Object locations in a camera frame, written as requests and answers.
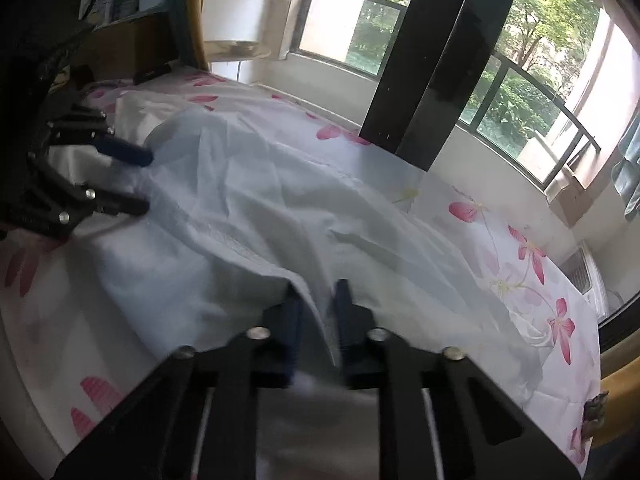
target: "bolt head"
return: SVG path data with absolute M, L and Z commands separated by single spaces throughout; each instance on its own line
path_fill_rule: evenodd
M 466 354 L 457 346 L 447 346 L 442 351 L 442 355 L 449 361 L 462 361 L 466 357 Z
M 174 357 L 175 359 L 183 359 L 183 360 L 191 359 L 193 358 L 194 355 L 196 355 L 196 349 L 193 346 L 188 346 L 188 345 L 179 346 L 171 354 L 171 356 Z
M 254 326 L 246 331 L 246 336 L 254 341 L 264 341 L 271 337 L 271 330 L 263 326 Z
M 369 338 L 370 341 L 376 341 L 376 342 L 386 341 L 387 339 L 389 339 L 389 336 L 391 336 L 391 334 L 389 333 L 389 330 L 385 328 L 380 328 L 380 327 L 372 328 L 367 332 L 367 337 Z

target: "wall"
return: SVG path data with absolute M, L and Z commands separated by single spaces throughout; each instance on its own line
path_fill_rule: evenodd
M 625 223 L 595 259 L 605 286 L 631 300 L 640 290 L 640 220 Z
M 267 19 L 270 0 L 204 0 L 202 30 L 204 40 L 260 41 Z M 236 78 L 237 63 L 213 63 L 212 69 L 220 75 Z M 258 79 L 259 63 L 245 61 L 241 80 Z
M 265 60 L 260 82 L 362 124 L 378 83 L 298 54 Z
M 345 61 L 362 0 L 312 0 L 300 48 Z

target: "white cloth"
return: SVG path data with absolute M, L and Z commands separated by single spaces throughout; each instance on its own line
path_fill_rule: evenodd
M 288 280 L 337 358 L 330 300 L 345 278 L 380 325 L 431 351 L 460 346 L 516 402 L 529 399 L 538 350 L 433 228 L 231 114 L 185 110 L 146 144 L 154 163 L 123 171 L 119 186 L 148 196 L 149 213 L 94 244 L 105 290 L 157 356 L 224 344 Z
M 582 404 L 598 393 L 595 316 L 558 268 L 539 255 L 536 263 L 534 249 L 500 217 L 433 175 L 365 145 L 295 104 L 216 76 L 178 70 L 136 88 L 98 87 L 88 104 L 108 114 L 118 136 L 139 143 L 173 118 L 149 140 L 158 146 L 157 166 L 128 169 L 120 183 L 151 193 L 150 214 L 126 221 L 126 228 L 94 231 L 90 239 L 76 240 L 92 250 L 111 299 L 156 358 L 181 343 L 200 348 L 224 344 L 259 318 L 267 298 L 280 300 L 285 279 L 292 279 L 314 307 L 315 323 L 307 319 L 293 387 L 263 395 L 258 448 L 265 478 L 376 475 L 376 403 L 371 396 L 345 391 L 322 351 L 322 339 L 306 338 L 320 327 L 335 355 L 333 321 L 321 298 L 330 295 L 332 279 L 340 277 L 355 283 L 356 300 L 375 309 L 381 324 L 414 344 L 439 349 L 457 343 L 470 349 L 584 472 L 584 450 L 571 437 L 580 427 Z M 200 114 L 194 123 L 191 112 L 176 116 L 187 108 L 215 120 L 205 121 Z M 213 114 L 204 112 L 213 108 Z M 184 118 L 191 122 L 181 124 Z M 121 171 L 110 159 L 92 155 L 91 148 L 64 148 L 52 156 L 78 182 L 112 184 Z M 286 193 L 274 193 L 276 185 Z M 338 191 L 325 193 L 334 188 Z M 232 207 L 225 210 L 221 205 L 227 204 Z M 298 210 L 302 220 L 292 223 Z M 314 211 L 324 215 L 325 224 Z M 241 229 L 237 219 L 243 220 Z M 292 227 L 274 231 L 275 219 Z M 303 242 L 309 258 L 292 250 Z M 65 252 L 54 257 L 62 268 L 72 264 L 65 262 Z M 366 267 L 364 273 L 359 266 Z M 398 294 L 378 282 L 381 269 L 397 274 L 382 279 L 401 285 L 400 308 Z M 539 281 L 542 272 L 546 282 Z M 423 283 L 425 275 L 430 282 Z M 36 281 L 36 290 L 57 286 L 37 276 Z M 458 281 L 463 290 L 457 290 Z M 248 286 L 232 287 L 239 283 Z M 428 302 L 416 301 L 426 298 L 421 286 L 434 287 L 426 291 Z M 471 290 L 479 292 L 477 298 Z M 532 298 L 532 291 L 537 296 Z M 104 295 L 102 290 L 95 293 L 97 301 Z M 557 307 L 560 298 L 566 299 L 563 310 Z M 92 300 L 65 301 L 65 306 L 82 311 L 87 301 Z M 552 322 L 556 327 L 574 323 L 575 329 L 569 336 L 560 333 L 556 344 Z M 439 323 L 443 332 L 438 332 Z M 24 339 L 19 331 L 14 335 Z M 46 348 L 42 341 L 30 358 L 49 355 Z M 494 360 L 492 354 L 501 355 Z M 113 362 L 114 370 L 129 367 L 122 360 L 102 358 Z M 505 369 L 500 368 L 503 360 L 508 362 Z M 75 369 L 72 363 L 65 366 Z M 142 378 L 147 371 L 140 367 L 130 373 Z M 122 392 L 130 389 L 130 383 L 111 380 Z M 68 418 L 58 413 L 67 402 L 51 399 L 51 413 Z

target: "window glass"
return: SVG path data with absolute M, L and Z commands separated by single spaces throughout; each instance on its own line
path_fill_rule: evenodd
M 495 49 L 522 73 L 507 70 L 486 112 L 472 123 L 494 80 L 496 65 L 500 65 L 492 57 L 460 117 L 472 133 L 480 133 L 501 153 L 507 153 L 539 184 L 554 170 L 555 164 L 547 156 L 549 149 L 555 158 L 561 158 L 578 135 L 578 127 L 558 103 L 570 100 L 568 107 L 575 109 L 578 99 L 572 92 L 599 19 L 600 7 L 593 0 L 514 0 Z M 544 146 L 530 142 L 540 137 L 545 139 Z M 579 147 L 573 150 L 574 155 L 588 142 L 585 139 L 580 135 L 576 140 Z
M 300 50 L 376 76 L 399 16 L 367 0 L 311 0 Z

